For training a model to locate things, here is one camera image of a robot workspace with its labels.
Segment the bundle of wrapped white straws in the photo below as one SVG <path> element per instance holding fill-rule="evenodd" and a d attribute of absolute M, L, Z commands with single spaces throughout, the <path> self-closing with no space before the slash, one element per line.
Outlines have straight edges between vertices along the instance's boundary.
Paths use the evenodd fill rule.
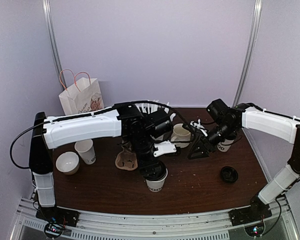
<path fill-rule="evenodd" d="M 170 120 L 173 121 L 173 119 L 175 118 L 175 116 L 177 115 L 176 113 L 170 112 L 170 109 L 167 107 L 163 107 L 157 104 L 152 104 L 152 103 L 136 103 L 135 104 L 138 108 L 138 110 L 143 113 L 143 114 L 151 114 L 154 113 L 156 111 L 158 111 L 159 109 L 163 109 L 170 117 Z"/>

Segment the white printed paper bag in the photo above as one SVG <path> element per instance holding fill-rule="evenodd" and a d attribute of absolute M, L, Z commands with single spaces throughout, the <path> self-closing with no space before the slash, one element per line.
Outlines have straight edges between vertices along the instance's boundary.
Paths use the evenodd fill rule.
<path fill-rule="evenodd" d="M 69 116 L 103 109 L 105 105 L 98 79 L 91 78 L 85 71 L 72 76 L 74 83 L 69 87 L 61 83 L 64 91 L 58 96 L 64 114 Z"/>

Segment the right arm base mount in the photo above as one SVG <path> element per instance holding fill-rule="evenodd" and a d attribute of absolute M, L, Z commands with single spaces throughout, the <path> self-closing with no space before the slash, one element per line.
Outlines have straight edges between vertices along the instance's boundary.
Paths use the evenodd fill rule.
<path fill-rule="evenodd" d="M 260 237 L 265 232 L 264 220 L 272 216 L 269 209 L 255 213 L 251 206 L 233 209 L 228 214 L 233 227 L 243 225 L 245 233 L 253 238 Z"/>

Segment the black cup lid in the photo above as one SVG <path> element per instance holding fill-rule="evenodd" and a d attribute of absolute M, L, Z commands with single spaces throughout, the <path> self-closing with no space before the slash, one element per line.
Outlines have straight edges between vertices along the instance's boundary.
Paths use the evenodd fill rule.
<path fill-rule="evenodd" d="M 165 177 L 167 173 L 166 165 L 162 162 L 158 162 L 158 166 L 156 166 L 152 173 L 148 174 L 144 178 L 148 181 L 159 181 Z"/>

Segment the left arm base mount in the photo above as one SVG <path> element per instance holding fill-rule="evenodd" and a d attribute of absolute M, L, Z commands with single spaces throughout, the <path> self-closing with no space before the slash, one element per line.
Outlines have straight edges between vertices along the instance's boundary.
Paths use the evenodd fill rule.
<path fill-rule="evenodd" d="M 56 239 L 70 231 L 67 227 L 77 226 L 80 213 L 60 207 L 39 207 L 35 216 L 46 221 L 44 234 L 50 239 Z"/>

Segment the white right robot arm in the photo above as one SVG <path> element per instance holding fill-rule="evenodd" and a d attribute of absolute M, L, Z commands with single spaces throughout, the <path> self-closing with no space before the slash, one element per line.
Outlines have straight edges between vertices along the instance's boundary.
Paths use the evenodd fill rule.
<path fill-rule="evenodd" d="M 230 107 L 220 98 L 213 100 L 206 110 L 216 125 L 210 130 L 196 128 L 198 133 L 189 159 L 207 158 L 218 144 L 238 130 L 267 135 L 264 146 L 276 150 L 271 157 L 286 157 L 282 168 L 250 200 L 246 216 L 256 221 L 266 212 L 268 204 L 300 180 L 300 117 L 269 111 L 251 102 Z"/>

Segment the stack of black cup lids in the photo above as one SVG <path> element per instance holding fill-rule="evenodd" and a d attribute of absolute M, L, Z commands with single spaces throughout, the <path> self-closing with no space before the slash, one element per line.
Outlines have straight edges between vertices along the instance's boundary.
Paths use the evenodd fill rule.
<path fill-rule="evenodd" d="M 224 166 L 220 170 L 220 177 L 225 183 L 233 184 L 238 180 L 239 174 L 233 167 Z"/>

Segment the brown pulp cup carrier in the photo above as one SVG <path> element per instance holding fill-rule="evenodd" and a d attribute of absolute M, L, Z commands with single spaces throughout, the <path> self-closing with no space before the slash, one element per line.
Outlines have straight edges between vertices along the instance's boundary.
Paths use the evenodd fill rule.
<path fill-rule="evenodd" d="M 138 168 L 136 154 L 132 151 L 131 144 L 122 145 L 122 151 L 116 156 L 115 166 L 120 170 L 134 171 Z"/>

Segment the white ceramic bowl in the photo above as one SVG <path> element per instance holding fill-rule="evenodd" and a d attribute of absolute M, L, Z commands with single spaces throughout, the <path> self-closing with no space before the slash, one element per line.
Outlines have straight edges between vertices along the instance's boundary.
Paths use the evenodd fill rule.
<path fill-rule="evenodd" d="M 65 175 L 74 175 L 80 167 L 79 156 L 75 152 L 65 152 L 56 160 L 56 168 Z"/>

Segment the single white paper cup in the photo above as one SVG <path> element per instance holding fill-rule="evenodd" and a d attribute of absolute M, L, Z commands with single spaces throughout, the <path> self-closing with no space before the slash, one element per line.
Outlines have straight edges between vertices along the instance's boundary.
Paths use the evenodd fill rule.
<path fill-rule="evenodd" d="M 235 135 L 231 135 L 231 136 L 228 136 L 224 139 L 224 141 L 220 142 L 218 145 L 217 145 L 217 149 L 220 151 L 220 152 L 227 152 L 230 147 L 232 146 L 232 144 L 234 143 L 234 141 L 236 140 L 236 136 Z"/>

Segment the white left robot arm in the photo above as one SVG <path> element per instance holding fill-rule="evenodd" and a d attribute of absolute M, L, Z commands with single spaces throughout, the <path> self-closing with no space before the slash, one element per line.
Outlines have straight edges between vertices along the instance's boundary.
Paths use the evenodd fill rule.
<path fill-rule="evenodd" d="M 43 215 L 51 222 L 62 218 L 54 190 L 54 149 L 88 139 L 122 137 L 131 144 L 141 175 L 146 180 L 157 181 L 166 173 L 159 157 L 175 153 L 176 147 L 168 140 L 156 143 L 155 139 L 172 129 L 171 119 L 164 109 L 145 114 L 132 102 L 63 117 L 47 117 L 44 112 L 38 113 L 31 128 L 28 165 L 34 176 L 38 205 Z"/>

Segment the cream ceramic mug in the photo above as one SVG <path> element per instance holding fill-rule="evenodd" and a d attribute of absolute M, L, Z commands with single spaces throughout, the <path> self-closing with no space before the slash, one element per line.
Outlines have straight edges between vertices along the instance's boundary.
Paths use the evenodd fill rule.
<path fill-rule="evenodd" d="M 186 148 L 190 144 L 191 133 L 183 128 L 182 123 L 175 124 L 173 126 L 173 133 L 170 141 L 175 144 L 176 147 L 181 149 Z"/>

